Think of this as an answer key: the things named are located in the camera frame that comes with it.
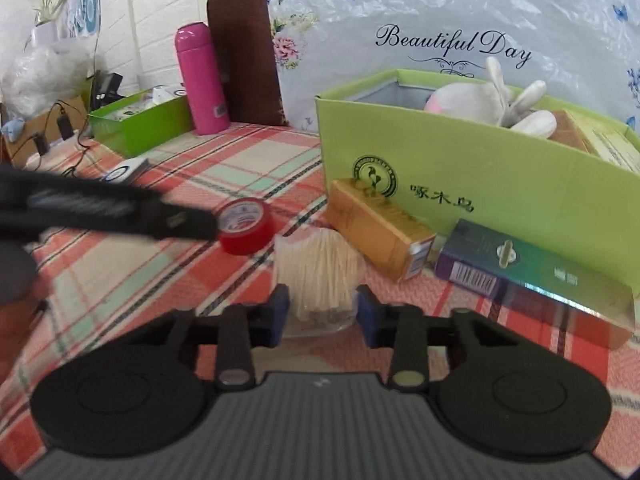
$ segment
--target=white plastic bag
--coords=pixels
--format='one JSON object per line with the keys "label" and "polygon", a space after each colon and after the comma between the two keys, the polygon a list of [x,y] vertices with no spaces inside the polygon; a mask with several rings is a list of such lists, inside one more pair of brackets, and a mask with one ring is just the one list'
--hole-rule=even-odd
{"label": "white plastic bag", "polygon": [[58,99],[77,96],[89,70],[86,43],[78,38],[35,48],[17,57],[1,81],[11,114],[25,120],[47,111]]}
{"label": "white plastic bag", "polygon": [[314,97],[391,68],[504,80],[628,124],[640,118],[640,0],[268,0],[284,113],[317,131]]}

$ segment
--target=barcode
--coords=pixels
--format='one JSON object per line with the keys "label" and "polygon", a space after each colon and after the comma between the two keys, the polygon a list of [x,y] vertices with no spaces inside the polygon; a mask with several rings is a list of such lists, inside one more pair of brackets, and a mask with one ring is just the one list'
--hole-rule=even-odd
{"label": "barcode", "polygon": [[453,264],[449,279],[454,283],[466,286],[466,288],[470,288],[472,291],[484,296],[491,295],[495,282],[497,281],[495,276],[461,264],[460,262]]}

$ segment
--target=pink flower print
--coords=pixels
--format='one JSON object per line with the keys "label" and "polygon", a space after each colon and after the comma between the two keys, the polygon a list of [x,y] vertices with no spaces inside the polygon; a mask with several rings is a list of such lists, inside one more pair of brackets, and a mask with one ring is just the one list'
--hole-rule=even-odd
{"label": "pink flower print", "polygon": [[300,60],[300,50],[296,42],[287,37],[276,34],[273,38],[273,50],[276,55],[276,62],[286,68],[293,68]]}

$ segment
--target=hand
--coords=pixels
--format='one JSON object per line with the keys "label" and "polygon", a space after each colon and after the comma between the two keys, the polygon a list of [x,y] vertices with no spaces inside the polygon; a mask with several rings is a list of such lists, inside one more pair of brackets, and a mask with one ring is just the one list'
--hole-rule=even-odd
{"label": "hand", "polygon": [[42,316],[38,304],[48,295],[49,282],[39,276],[26,297],[0,305],[0,384],[11,373],[15,360]]}

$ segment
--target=black circular pad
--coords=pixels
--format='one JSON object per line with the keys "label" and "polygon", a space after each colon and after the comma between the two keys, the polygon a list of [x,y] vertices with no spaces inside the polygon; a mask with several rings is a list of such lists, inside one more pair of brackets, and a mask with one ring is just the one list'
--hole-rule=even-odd
{"label": "black circular pad", "polygon": [[549,354],[485,349],[455,368],[437,403],[470,444],[514,460],[550,460],[593,450],[611,413],[609,394],[587,371]]}
{"label": "black circular pad", "polygon": [[50,446],[116,457],[174,442],[204,404],[200,381],[163,348],[107,345],[45,377],[31,413]]}
{"label": "black circular pad", "polygon": [[38,276],[36,260],[15,242],[0,241],[0,306],[23,298]]}

